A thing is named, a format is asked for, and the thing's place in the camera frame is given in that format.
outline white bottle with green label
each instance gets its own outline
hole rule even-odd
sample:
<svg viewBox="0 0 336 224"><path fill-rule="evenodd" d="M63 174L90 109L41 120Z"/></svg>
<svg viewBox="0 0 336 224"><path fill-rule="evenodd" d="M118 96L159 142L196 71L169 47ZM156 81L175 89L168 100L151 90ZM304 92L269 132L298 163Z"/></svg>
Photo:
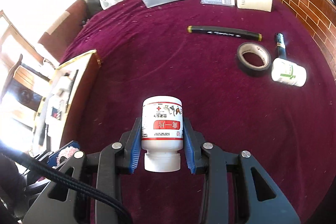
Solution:
<svg viewBox="0 0 336 224"><path fill-rule="evenodd" d="M286 85L303 86L307 80L305 68L281 58L273 61L271 75L273 81Z"/></svg>

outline black electrical tape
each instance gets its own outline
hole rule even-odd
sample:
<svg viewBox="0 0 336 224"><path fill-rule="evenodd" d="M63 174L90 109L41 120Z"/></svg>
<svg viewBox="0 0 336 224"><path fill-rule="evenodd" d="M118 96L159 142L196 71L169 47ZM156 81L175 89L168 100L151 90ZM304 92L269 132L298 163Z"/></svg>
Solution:
<svg viewBox="0 0 336 224"><path fill-rule="evenodd" d="M256 41L261 41L263 36L261 33L245 31L241 29L232 29L225 27L215 27L215 26L188 26L187 31L189 33L205 33L205 34L217 34L226 35L229 37L240 37L245 39L251 39Z"/></svg>
<svg viewBox="0 0 336 224"><path fill-rule="evenodd" d="M264 65L258 67L247 62L243 56L247 52L252 52L259 56ZM253 42L246 42L241 44L237 49L237 61L238 67L243 72L250 76L259 77L268 72L271 65L271 55L263 46Z"/></svg>

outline green label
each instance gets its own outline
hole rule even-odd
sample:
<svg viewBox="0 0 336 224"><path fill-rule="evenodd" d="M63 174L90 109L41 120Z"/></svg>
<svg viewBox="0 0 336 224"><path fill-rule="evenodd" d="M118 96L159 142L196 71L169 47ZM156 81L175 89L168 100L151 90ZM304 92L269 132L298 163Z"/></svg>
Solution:
<svg viewBox="0 0 336 224"><path fill-rule="evenodd" d="M284 74L284 73L281 73L280 76L283 76L283 77L288 77L289 79L293 79L295 78L296 76L293 75L293 65L291 65L291 74L290 75L287 75L287 74Z"/></svg>

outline barcode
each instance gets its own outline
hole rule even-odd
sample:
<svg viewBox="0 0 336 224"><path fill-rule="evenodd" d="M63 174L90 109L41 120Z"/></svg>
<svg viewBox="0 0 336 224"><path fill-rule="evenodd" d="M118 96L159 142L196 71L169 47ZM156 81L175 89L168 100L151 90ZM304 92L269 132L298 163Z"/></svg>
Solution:
<svg viewBox="0 0 336 224"><path fill-rule="evenodd" d="M232 3L232 1L234 1L234 0L222 0L222 3L227 4L227 5L234 5L234 3Z"/></svg>

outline maroon bedspread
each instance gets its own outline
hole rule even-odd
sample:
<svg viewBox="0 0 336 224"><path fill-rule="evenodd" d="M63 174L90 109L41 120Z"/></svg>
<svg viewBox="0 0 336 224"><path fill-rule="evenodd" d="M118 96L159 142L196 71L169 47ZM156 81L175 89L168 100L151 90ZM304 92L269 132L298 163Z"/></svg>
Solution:
<svg viewBox="0 0 336 224"><path fill-rule="evenodd" d="M307 70L302 88L249 77L235 60L245 39L187 33L188 25L240 28L263 35L275 58L282 32L287 57ZM223 150L249 150L288 197L302 221L315 210L336 174L335 83L320 49L280 2L271 13L183 0L147 9L125 0L95 15L69 46L64 60L96 48L103 60L77 140L100 151L131 130L144 99L179 98L183 114L207 141ZM124 176L124 204L135 223L198 223L202 176L181 170L144 170Z"/></svg>

